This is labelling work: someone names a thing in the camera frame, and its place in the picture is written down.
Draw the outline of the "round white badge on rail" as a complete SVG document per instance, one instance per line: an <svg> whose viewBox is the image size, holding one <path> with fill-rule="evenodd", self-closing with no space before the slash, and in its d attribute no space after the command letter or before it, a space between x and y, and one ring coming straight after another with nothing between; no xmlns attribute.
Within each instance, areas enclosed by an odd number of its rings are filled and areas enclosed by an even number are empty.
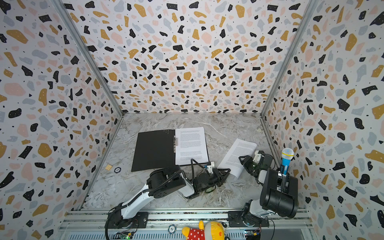
<svg viewBox="0 0 384 240"><path fill-rule="evenodd" d="M168 233L174 234L177 231L177 227L175 225L169 225L168 227Z"/></svg>

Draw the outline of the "small round black token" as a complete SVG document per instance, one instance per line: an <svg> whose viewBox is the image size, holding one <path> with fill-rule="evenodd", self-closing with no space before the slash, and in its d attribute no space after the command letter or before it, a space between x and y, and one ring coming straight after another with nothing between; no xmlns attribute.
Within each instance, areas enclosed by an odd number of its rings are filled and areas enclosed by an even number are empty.
<svg viewBox="0 0 384 240"><path fill-rule="evenodd" d="M121 168L120 167L117 167L114 169L114 173L118 174L121 172Z"/></svg>

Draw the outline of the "yellow red plush toy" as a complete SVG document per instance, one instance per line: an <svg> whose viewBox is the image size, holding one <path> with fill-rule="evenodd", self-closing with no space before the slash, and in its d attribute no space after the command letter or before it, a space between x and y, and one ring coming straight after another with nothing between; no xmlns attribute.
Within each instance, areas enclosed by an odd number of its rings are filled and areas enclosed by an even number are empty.
<svg viewBox="0 0 384 240"><path fill-rule="evenodd" d="M182 234L187 240L229 240L230 237L225 234L227 228L224 222L210 221L204 224L200 221L197 229L184 227Z"/></svg>

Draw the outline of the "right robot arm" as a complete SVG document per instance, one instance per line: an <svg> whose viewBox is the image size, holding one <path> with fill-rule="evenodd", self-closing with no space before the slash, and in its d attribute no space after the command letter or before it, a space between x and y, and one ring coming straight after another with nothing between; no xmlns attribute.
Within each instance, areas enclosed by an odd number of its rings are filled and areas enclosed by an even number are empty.
<svg viewBox="0 0 384 240"><path fill-rule="evenodd" d="M241 156L240 163L258 184L262 185L260 203L247 202L242 210L241 219L246 226L253 227L266 222L268 214L293 218L298 210L298 179L288 173L294 151L284 148L282 163L278 169L271 167L275 161L272 155L255 151L255 156Z"/></svg>

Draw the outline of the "green circuit board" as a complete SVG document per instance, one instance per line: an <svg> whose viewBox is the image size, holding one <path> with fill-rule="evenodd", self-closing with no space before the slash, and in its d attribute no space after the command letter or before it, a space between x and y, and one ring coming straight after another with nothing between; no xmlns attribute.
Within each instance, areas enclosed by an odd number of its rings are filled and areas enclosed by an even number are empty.
<svg viewBox="0 0 384 240"><path fill-rule="evenodd" d="M133 236L133 232L117 232L115 235L113 235L113 240L132 240Z"/></svg>

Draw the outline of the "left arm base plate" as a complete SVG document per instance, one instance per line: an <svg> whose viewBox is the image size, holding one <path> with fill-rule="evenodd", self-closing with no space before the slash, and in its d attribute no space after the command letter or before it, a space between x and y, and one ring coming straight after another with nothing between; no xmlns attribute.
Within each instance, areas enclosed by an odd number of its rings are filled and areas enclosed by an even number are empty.
<svg viewBox="0 0 384 240"><path fill-rule="evenodd" d="M123 219L121 211L109 213L105 229L145 229L148 223L149 213L138 212L132 219Z"/></svg>

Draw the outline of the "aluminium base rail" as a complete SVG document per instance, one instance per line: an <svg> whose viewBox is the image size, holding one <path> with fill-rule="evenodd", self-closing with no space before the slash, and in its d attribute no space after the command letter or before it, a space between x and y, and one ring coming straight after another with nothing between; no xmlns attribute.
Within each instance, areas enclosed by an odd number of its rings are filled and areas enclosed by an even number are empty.
<svg viewBox="0 0 384 240"><path fill-rule="evenodd" d="M143 209L148 212L149 219L145 229L110 229L105 230L107 209L71 211L59 228L59 240L113 240L117 232L133 232L133 240L184 240L184 227L198 228L199 222L224 222L228 225L225 232L231 240L245 240L255 237L261 240L315 240L315 230L308 213L299 209L292 219L268 214L269 227L231 228L228 222L229 211L241 211L234 208L173 208ZM169 225L175 225L177 231L168 233Z"/></svg>

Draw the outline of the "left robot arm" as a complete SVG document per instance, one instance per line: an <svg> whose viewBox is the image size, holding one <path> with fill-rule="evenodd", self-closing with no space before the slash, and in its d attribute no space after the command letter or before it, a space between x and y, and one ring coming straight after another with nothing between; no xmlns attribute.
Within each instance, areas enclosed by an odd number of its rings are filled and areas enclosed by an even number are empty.
<svg viewBox="0 0 384 240"><path fill-rule="evenodd" d="M203 172L198 176L192 172L191 180L180 166L153 171L146 184L133 198L109 211L105 230L130 227L144 229L149 213L141 212L141 209L151 201L174 192L180 192L186 199L196 198L201 193L210 193L223 185L231 172L230 169L217 169L211 163L200 167L203 168Z"/></svg>

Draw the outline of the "blue toy microphone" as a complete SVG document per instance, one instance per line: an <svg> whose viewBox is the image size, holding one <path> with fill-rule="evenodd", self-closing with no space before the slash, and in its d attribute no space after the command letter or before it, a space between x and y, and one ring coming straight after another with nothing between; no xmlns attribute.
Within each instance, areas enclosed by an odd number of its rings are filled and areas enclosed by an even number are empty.
<svg viewBox="0 0 384 240"><path fill-rule="evenodd" d="M281 164L281 173L283 175L287 175L289 165L291 163L291 160L294 157L294 151L291 148L284 148L282 150L282 164Z"/></svg>

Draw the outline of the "white text sheet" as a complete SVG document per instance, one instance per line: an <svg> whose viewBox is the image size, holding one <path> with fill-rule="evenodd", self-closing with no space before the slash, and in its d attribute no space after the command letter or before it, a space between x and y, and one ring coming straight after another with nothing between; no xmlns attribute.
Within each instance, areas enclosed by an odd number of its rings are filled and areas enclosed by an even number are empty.
<svg viewBox="0 0 384 240"><path fill-rule="evenodd" d="M256 148L256 143L236 139L219 164L218 169L230 169L230 174L238 179L244 170L239 157L253 156Z"/></svg>
<svg viewBox="0 0 384 240"><path fill-rule="evenodd" d="M209 162L205 130L199 128L176 129L175 165L185 166L194 159L199 164Z"/></svg>

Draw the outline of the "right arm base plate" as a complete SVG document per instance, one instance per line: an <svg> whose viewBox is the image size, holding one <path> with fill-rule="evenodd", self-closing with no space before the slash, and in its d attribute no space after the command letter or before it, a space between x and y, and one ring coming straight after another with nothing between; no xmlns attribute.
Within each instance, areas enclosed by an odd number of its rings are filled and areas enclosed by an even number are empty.
<svg viewBox="0 0 384 240"><path fill-rule="evenodd" d="M250 213L244 214L242 211L229 211L228 222L231 228L257 228L270 226L270 223L267 219L257 217Z"/></svg>

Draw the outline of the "orange folder black inside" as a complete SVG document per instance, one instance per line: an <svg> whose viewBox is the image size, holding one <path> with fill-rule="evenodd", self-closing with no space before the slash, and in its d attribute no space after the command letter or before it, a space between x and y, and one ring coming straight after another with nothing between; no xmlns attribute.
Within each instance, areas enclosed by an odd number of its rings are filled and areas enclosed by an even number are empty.
<svg viewBox="0 0 384 240"><path fill-rule="evenodd" d="M132 172L168 168L175 165L175 130L158 130L138 134Z"/></svg>

